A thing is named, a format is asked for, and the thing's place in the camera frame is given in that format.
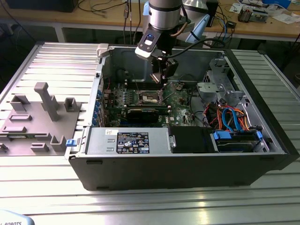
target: wooden workbench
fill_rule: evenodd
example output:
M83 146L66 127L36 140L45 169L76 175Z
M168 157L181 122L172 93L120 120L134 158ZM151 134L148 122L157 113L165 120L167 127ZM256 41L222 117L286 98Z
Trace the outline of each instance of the wooden workbench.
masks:
M105 2L105 0L98 0L99 3ZM230 5L235 0L220 0L221 8L224 14L228 17L228 20L237 23L234 37L237 38L249 38L249 39L271 39L271 40L285 40L293 41L300 32L300 22L285 24L277 21L273 18L268 18L266 23L238 22L238 14L228 12ZM103 5L103 8L107 8L116 4L121 4L121 0L113 0L109 4ZM90 9L89 0L86 0L81 4L84 9ZM79 8L76 8L72 13L62 13L54 11L38 11L38 10L23 10L23 9L7 9L13 17L15 17L22 24L39 25L39 26L52 26L55 28L58 39L60 42L64 42L64 35L62 28L87 28L87 29L102 29L102 30L122 30L124 25L124 5L111 8L107 10L104 16L94 14L92 12L85 12ZM300 6L291 4L289 9L300 10ZM132 3L132 25L133 27L138 25L138 4ZM0 8L0 23L11 23L11 18L7 13ZM209 37L214 37L218 32L222 32L218 20L214 20L213 26L205 29L205 34Z

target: black cable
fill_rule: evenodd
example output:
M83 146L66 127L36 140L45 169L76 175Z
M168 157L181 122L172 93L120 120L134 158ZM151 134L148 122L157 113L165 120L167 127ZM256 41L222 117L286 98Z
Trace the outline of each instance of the black cable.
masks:
M299 51L300 49L300 44L298 46L295 47L298 39L300 38L300 33L299 35L297 36L296 40L294 41L289 53L286 55L283 63L282 63L282 66L280 67L281 71L283 71L286 66L290 63L290 61L292 60L293 56L297 53L297 51Z
M135 33L133 34L133 44L135 44L137 29L141 25L141 18L142 18L141 17L141 0L139 0L139 23L138 23L137 27L135 28Z
M181 75L181 76L178 78L178 81L181 81L180 79L181 79L182 77L184 77L184 76L190 76L190 77L193 78L194 81L198 82L197 79L196 79L192 74L183 74L183 75Z
M124 44L126 45L126 40L125 40L125 28L126 28L126 22L127 18L129 16L129 2L126 2L125 8L124 8L124 27L123 27L123 38L124 38Z
M103 8L103 9L99 9L99 10L86 10L86 9L80 7L80 4L82 4L84 1L85 1L85 0L81 0L81 1L78 3L78 8L81 9L81 10L83 10L83 11L85 11L85 12L101 12L101 11L105 11L105 10L107 10L107 9L110 9L110 8L113 8L113 7L116 7L116 6L125 5L125 4L127 3L127 2L125 1L125 2L123 2L123 3L121 3L121 4L114 5L114 6L110 6L110 7L108 7L108 8Z
M30 35L30 33L8 12L8 10L4 7L3 2L0 0L0 3L4 9L4 11L25 31L25 33L36 43L36 40L33 38L33 36Z
M294 46L297 43L297 41L298 41L299 38L300 38L300 33L299 33L298 37L296 38L296 40L294 41L293 45L291 46L291 49L294 48Z
M235 32L235 28L234 29L230 28L230 29L231 29L231 38L230 38L230 41L228 42L228 48L231 44L231 41L233 40L233 33Z
M206 39L199 40L199 41L193 43L192 45L190 45L190 46L186 47L185 49L181 50L179 53L176 53L174 55L167 55L167 56L165 56L165 58L169 59L169 58L174 58L176 56L179 56L179 55L185 53L187 50L191 49L192 47L194 47L194 46L196 46L200 43L203 43L204 45L206 45L208 47L213 47L212 45L209 45L209 44L205 43L205 41L215 41L215 42L218 42L218 43L222 44L222 47L225 47L225 42L224 41L221 41L221 40L216 39L216 38L206 38Z
M187 12L186 12L186 9L184 8L183 3L182 3L182 5L181 5L181 9L182 9L182 12L183 12L184 17L186 18L186 22L188 23L188 14L187 14Z
M130 19L130 44L131 44L131 29L132 29L132 17L131 17L131 0L129 0L129 19Z
M197 41L200 41L200 38L198 38L197 35L196 35L194 32L191 31L191 34L193 35L193 37L194 37Z
M124 44L126 45L126 40L125 40L125 28L126 28L126 21L127 19L124 19L124 27L123 27L123 38L124 38Z

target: blue drive bracket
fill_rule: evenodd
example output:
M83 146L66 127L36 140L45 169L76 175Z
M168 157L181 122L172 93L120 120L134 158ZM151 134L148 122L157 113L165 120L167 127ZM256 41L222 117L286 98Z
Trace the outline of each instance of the blue drive bracket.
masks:
M80 138L78 139L68 139L67 140L67 143L66 143L66 146L67 147L76 147L80 142Z
M216 131L213 134L214 139L218 140L218 139L231 139L231 135L228 131Z

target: electronic device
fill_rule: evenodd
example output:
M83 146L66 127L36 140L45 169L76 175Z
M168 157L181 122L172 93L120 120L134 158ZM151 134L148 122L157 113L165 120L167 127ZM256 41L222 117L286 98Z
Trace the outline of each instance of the electronic device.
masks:
M250 185L299 157L243 68L257 61L239 62L248 52L188 50L164 84L134 46L97 54L84 131L65 154L85 189Z
M208 20L207 27L211 27L214 22L215 14L219 5L218 0L206 0L206 5L208 8L208 15L210 15L210 19Z
M145 3L144 35L135 53L151 61L150 76L156 83L166 83L174 75L178 63L171 53L176 39L197 41L209 22L207 13L208 7L203 0L150 0Z
M71 13L78 0L7 0L10 8L52 10Z

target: warning label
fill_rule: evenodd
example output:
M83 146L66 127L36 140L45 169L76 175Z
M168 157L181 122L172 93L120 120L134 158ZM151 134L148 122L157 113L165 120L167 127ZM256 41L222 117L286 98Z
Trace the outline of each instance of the warning label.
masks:
M148 132L118 133L117 153L119 154L149 154Z

